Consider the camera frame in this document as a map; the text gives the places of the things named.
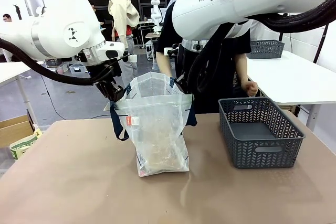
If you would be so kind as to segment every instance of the bag handle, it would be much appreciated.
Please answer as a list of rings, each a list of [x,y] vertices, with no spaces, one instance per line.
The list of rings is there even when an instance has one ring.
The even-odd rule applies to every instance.
[[[129,137],[127,131],[125,130],[124,137],[120,138],[120,135],[121,135],[124,128],[122,127],[122,125],[120,123],[120,118],[115,111],[115,108],[114,108],[115,104],[116,104],[115,102],[112,102],[112,101],[110,102],[110,113],[111,113],[114,133],[115,133],[115,136],[117,137],[117,139],[119,139],[121,141],[125,141],[125,140],[129,139],[130,137]]]

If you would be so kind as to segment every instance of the person's arm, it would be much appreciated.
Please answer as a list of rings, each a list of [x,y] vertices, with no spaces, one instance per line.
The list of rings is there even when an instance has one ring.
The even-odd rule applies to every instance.
[[[247,59],[246,54],[236,55],[234,58],[236,62],[236,71],[241,83],[247,82]]]
[[[236,62],[236,71],[240,80],[241,88],[249,97],[255,96],[258,92],[258,84],[248,80],[246,54],[236,55],[234,60]]]
[[[156,60],[157,65],[161,73],[166,74],[169,77],[172,77],[172,68],[170,65],[170,60],[168,56],[164,55],[164,48],[172,47],[173,44],[178,44],[182,42],[182,38],[176,33],[172,14],[175,3],[167,8],[166,16],[164,18],[162,31],[156,45]]]
[[[114,28],[114,25],[112,23],[112,41],[115,41],[116,40],[116,29]]]
[[[156,52],[155,55],[156,55],[156,61],[158,62],[157,65],[159,67],[160,73],[163,73],[169,77],[173,77],[169,57],[165,56],[161,52]]]

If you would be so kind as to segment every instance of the table leg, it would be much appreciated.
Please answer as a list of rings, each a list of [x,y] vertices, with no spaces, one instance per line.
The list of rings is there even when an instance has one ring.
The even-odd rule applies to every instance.
[[[140,25],[140,33],[141,33],[141,38],[142,38],[142,48],[144,48],[145,47],[145,41],[143,40],[142,25]]]
[[[156,63],[156,61],[155,61],[155,55],[154,55],[154,43],[153,43],[152,38],[151,38],[151,44],[152,44],[151,49],[152,49],[152,57],[153,57],[153,67],[152,67],[152,69],[155,70],[156,67],[154,66],[154,64]]]
[[[30,114],[31,118],[33,119],[34,123],[38,125],[37,119],[36,119],[36,115],[34,113],[34,110],[32,108],[30,100],[28,99],[28,96],[26,95],[25,90],[23,89],[23,86],[22,86],[22,83],[21,83],[21,80],[20,80],[20,76],[16,77],[16,83],[17,83],[17,85],[18,85],[18,87],[20,89],[20,93],[22,95],[23,102],[26,104],[27,109],[29,111],[29,114]]]
[[[314,104],[309,112],[308,120],[306,126],[313,131],[316,125],[316,121],[320,112],[322,104]]]
[[[12,54],[10,52],[8,52],[7,50],[4,50],[4,56],[7,62],[11,62],[12,61]]]

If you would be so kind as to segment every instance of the cable on floor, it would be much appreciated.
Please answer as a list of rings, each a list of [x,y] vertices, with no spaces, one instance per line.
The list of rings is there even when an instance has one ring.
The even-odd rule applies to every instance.
[[[102,116],[111,116],[111,115],[97,115],[97,116],[94,116],[94,117],[92,117],[92,118],[90,118],[90,119],[100,118],[100,117],[102,117]]]
[[[46,83],[45,83],[45,81],[44,81],[44,79],[43,79],[43,76],[42,76],[41,74],[40,74],[40,76],[41,76],[42,81],[43,81],[43,83],[44,83],[44,87],[46,87],[47,94],[48,94],[48,96],[49,96],[49,98],[50,98],[50,101],[51,101],[51,105],[52,105],[52,107],[54,108],[56,114],[57,114],[60,118],[62,118],[63,120],[67,120],[67,119],[65,119],[63,116],[61,116],[61,115],[56,111],[55,106],[54,106],[54,103],[53,103],[53,100],[52,100],[52,98],[51,98],[51,96],[50,96],[50,93],[49,93],[49,90],[48,90],[48,88],[47,88],[47,85],[46,85]]]
[[[47,88],[47,85],[46,85],[46,83],[45,83],[45,81],[44,81],[44,79],[43,79],[43,76],[42,76],[42,75],[40,75],[40,76],[41,76],[42,81],[43,81],[43,83],[44,83],[44,87],[46,87],[47,94],[48,94],[48,96],[49,96],[49,98],[50,98],[50,101],[51,101],[51,105],[52,105],[52,107],[54,108],[56,114],[57,114],[60,118],[62,118],[62,119],[64,119],[64,120],[68,120],[68,119],[64,118],[63,116],[61,116],[61,115],[57,112],[57,110],[56,110],[56,108],[55,108],[55,106],[54,106],[53,100],[52,100],[52,98],[51,98],[51,96],[50,96],[49,90],[48,90],[48,88]],[[102,116],[110,116],[110,115],[109,115],[109,114],[108,114],[108,115],[97,115],[97,116],[94,116],[94,117],[92,117],[92,118],[90,118],[90,119],[100,118],[100,117],[102,117]]]

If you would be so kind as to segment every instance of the clear plastic bag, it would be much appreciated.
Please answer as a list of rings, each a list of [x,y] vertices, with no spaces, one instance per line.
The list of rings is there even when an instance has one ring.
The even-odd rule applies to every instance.
[[[149,72],[131,81],[115,111],[136,149],[140,177],[189,171],[188,151],[181,134],[192,95],[174,81]]]

